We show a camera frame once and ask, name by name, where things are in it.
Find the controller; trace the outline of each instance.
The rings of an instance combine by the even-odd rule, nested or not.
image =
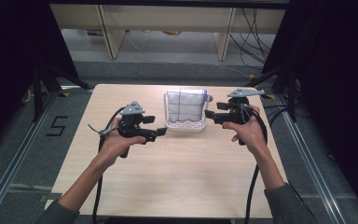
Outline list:
[[[207,119],[213,119],[215,124],[223,124],[226,121],[244,124],[249,121],[254,113],[249,105],[247,96],[259,94],[264,94],[264,91],[236,89],[227,95],[231,97],[228,103],[216,103],[217,109],[229,110],[228,113],[215,113],[211,110],[205,110],[205,117]],[[245,145],[242,140],[239,140],[239,144],[241,146]]]
[[[165,135],[167,128],[159,128],[157,130],[142,129],[140,123],[147,124],[155,121],[155,116],[143,116],[145,110],[135,101],[124,107],[119,112],[121,120],[117,125],[118,133],[125,138],[131,138],[134,136],[142,136],[146,139],[142,145],[146,142],[154,142],[158,136]],[[127,158],[130,148],[121,155],[121,158]]]

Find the light wood tabletop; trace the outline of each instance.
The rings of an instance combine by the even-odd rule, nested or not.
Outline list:
[[[112,115],[132,101],[144,109],[144,116],[156,116],[144,129],[165,127],[163,95],[168,90],[206,90],[216,102],[226,103],[227,94],[237,88],[211,86],[97,85],[79,123],[52,193],[65,193],[98,151],[99,135]],[[283,179],[286,176],[260,97],[249,96],[260,107],[268,128],[268,147]],[[98,209],[101,216],[121,217],[221,217],[244,218],[255,158],[246,147],[231,142],[235,133],[207,119],[200,133],[167,131],[156,142],[132,146],[127,159],[117,159],[103,175]],[[92,214],[96,187],[80,210]],[[251,217],[271,217],[261,176],[257,178]]]

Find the dark sleeve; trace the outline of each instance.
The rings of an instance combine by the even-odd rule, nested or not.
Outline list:
[[[275,190],[265,191],[265,194],[274,223],[318,223],[288,184]]]
[[[56,200],[46,209],[35,224],[72,224],[78,215],[78,212],[63,207]]]

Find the white basket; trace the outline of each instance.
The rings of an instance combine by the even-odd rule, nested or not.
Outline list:
[[[205,111],[208,109],[208,104],[211,96],[207,94],[207,100],[205,104],[203,105],[203,108],[201,109],[202,115],[200,120],[198,121],[191,121],[191,120],[184,120],[184,121],[176,121],[171,122],[169,120],[170,114],[168,109],[168,94],[164,94],[164,110],[165,110],[165,126],[168,128],[169,131],[172,132],[188,132],[188,133],[200,133],[202,132],[206,127],[206,118],[205,118]]]

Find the person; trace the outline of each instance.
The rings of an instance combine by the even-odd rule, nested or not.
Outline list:
[[[259,108],[252,105],[257,113]],[[223,128],[235,131],[231,141],[241,139],[254,155],[265,185],[265,195],[271,210],[273,223],[317,223],[310,210],[297,198],[292,188],[283,181],[281,173],[273,160],[264,140],[260,125],[255,117],[245,124],[224,122]],[[36,224],[57,223],[70,224],[79,215],[79,209],[86,201],[93,187],[103,172],[113,165],[128,147],[141,144],[145,139],[141,136],[133,138],[121,137],[117,130],[107,135],[101,151],[91,161],[86,170],[66,191],[59,200],[54,201],[39,217]]]

